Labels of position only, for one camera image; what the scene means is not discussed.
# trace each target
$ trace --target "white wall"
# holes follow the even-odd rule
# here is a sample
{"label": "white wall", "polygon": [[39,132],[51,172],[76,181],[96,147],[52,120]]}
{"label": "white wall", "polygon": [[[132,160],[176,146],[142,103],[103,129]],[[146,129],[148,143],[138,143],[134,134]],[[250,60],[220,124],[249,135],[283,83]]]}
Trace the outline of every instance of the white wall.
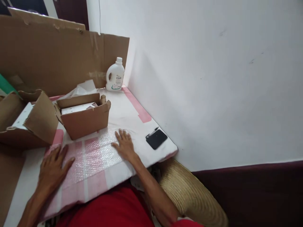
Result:
{"label": "white wall", "polygon": [[189,170],[303,159],[303,1],[100,4],[102,32],[131,38],[124,83]]}
{"label": "white wall", "polygon": [[58,18],[53,0],[43,0],[50,17]]}

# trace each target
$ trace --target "hand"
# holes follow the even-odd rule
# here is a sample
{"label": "hand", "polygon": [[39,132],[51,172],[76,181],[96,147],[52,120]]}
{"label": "hand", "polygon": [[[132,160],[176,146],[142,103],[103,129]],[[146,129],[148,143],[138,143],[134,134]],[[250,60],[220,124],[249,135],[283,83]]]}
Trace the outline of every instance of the hand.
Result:
{"label": "hand", "polygon": [[54,149],[43,161],[40,167],[39,181],[36,192],[45,196],[50,196],[65,179],[67,172],[72,166],[75,158],[67,161],[62,168],[63,160],[68,151],[66,145],[60,153],[61,146]]}
{"label": "hand", "polygon": [[112,143],[111,145],[116,148],[118,153],[127,161],[132,163],[132,161],[138,157],[138,155],[135,153],[134,145],[132,142],[132,138],[130,137],[130,134],[122,129],[119,129],[119,133],[115,132],[115,135],[117,137],[117,140],[119,142],[119,145],[117,143]]}

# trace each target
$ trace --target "woven straw hat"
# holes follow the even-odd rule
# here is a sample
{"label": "woven straw hat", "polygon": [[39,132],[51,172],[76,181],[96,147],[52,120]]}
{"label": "woven straw hat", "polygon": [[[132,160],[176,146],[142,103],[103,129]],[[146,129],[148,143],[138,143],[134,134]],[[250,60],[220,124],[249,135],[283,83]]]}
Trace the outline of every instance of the woven straw hat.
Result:
{"label": "woven straw hat", "polygon": [[184,166],[170,158],[158,164],[159,184],[173,201],[181,215],[205,227],[226,227],[228,219],[207,188]]}

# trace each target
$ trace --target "pink and white tablecloth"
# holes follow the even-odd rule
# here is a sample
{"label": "pink and white tablecloth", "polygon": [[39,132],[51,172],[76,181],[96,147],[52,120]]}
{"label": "pink and white tablecloth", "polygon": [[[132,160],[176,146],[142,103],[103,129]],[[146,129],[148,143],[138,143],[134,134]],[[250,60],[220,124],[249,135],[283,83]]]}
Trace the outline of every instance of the pink and white tablecloth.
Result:
{"label": "pink and white tablecloth", "polygon": [[116,141],[114,132],[119,128],[126,129],[131,134],[135,151],[146,167],[176,154],[177,146],[169,138],[157,150],[149,146],[145,136],[159,125],[125,86],[118,92],[108,92],[106,89],[98,89],[98,92],[105,94],[107,100],[111,101],[108,127],[72,141],[63,125],[59,123],[50,148],[25,151],[27,158],[5,227],[17,226],[26,202],[36,188],[43,157],[59,144],[69,146],[66,160],[75,156],[76,161],[45,208],[43,220],[67,210],[76,203],[85,203],[135,175],[133,167],[110,146],[111,142]]}

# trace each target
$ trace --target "person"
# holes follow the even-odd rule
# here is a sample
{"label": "person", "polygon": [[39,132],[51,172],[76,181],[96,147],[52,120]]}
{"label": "person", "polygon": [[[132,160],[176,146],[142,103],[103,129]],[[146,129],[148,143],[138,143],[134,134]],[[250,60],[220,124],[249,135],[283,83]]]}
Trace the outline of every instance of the person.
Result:
{"label": "person", "polygon": [[[188,220],[180,219],[181,214],[164,192],[158,182],[142,164],[135,153],[130,134],[119,129],[115,132],[119,144],[112,143],[121,157],[132,164],[144,187],[145,195],[152,211],[163,227],[201,226]],[[41,164],[37,188],[26,204],[18,227],[36,227],[47,200],[62,183],[75,158],[67,161],[62,168],[68,151],[65,146],[53,150]],[[57,227],[77,226],[154,226],[150,212],[140,193],[129,183],[123,183],[100,195],[94,200],[76,205],[63,214]]]}

